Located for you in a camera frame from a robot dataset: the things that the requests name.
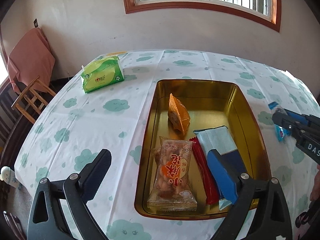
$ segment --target green tissue package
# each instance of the green tissue package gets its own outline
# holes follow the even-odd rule
[[[84,67],[81,74],[85,93],[124,80],[118,56],[100,56]]]

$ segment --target pink cloth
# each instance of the pink cloth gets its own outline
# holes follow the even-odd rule
[[[49,43],[41,30],[33,28],[28,31],[8,57],[8,74],[13,90],[19,93],[15,77],[19,82],[28,85],[39,75],[40,80],[49,85],[54,62]],[[33,88],[45,92],[37,83]]]

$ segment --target white tablecloth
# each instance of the white tablecloth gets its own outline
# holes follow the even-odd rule
[[[316,163],[291,137],[278,142],[268,103],[320,116],[303,82],[290,73],[249,60],[200,51],[132,51],[119,56],[125,81],[85,94],[80,72],[55,96],[30,131],[15,163],[17,179],[34,196],[42,177],[61,180],[79,172],[101,149],[112,164],[87,206],[109,239],[210,239],[223,219],[170,221],[139,215],[134,206],[141,145],[156,82],[204,79],[239,85],[258,121],[271,172],[283,187],[292,219],[308,208]],[[81,236],[63,202],[73,235]],[[238,236],[244,237],[255,211]]]

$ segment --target white figurine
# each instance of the white figurine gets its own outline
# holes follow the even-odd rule
[[[22,184],[16,179],[14,171],[7,166],[2,167],[0,180],[17,189],[21,189],[22,187]]]

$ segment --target wooden furniture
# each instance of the wooden furniture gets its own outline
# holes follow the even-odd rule
[[[39,95],[33,88],[32,86],[35,83],[38,83],[39,85],[41,85],[50,95],[52,95],[53,97],[56,95],[55,92],[53,92],[53,90],[51,90],[48,86],[46,86],[40,79],[40,76],[37,76],[23,91],[22,93],[18,96],[18,98],[15,100],[15,102],[13,103],[13,105],[11,106],[12,109],[18,109],[31,123],[35,123],[36,120],[22,107],[19,105],[19,102],[24,98],[28,104],[30,106],[32,106],[32,108],[38,113],[41,114],[41,110],[44,106],[48,105],[48,102],[46,100],[44,100],[44,98]],[[28,94],[32,94],[33,98],[30,99],[28,97]],[[41,104],[39,107],[37,107],[35,105],[35,101],[39,99],[41,101]]]
[[[12,232],[15,234],[15,236],[19,240],[27,240],[27,237],[22,230],[22,226],[19,218],[17,218],[16,216],[13,216],[11,213],[8,213],[6,211],[3,212],[3,215],[4,215],[5,221],[7,222],[8,226],[10,227]]]

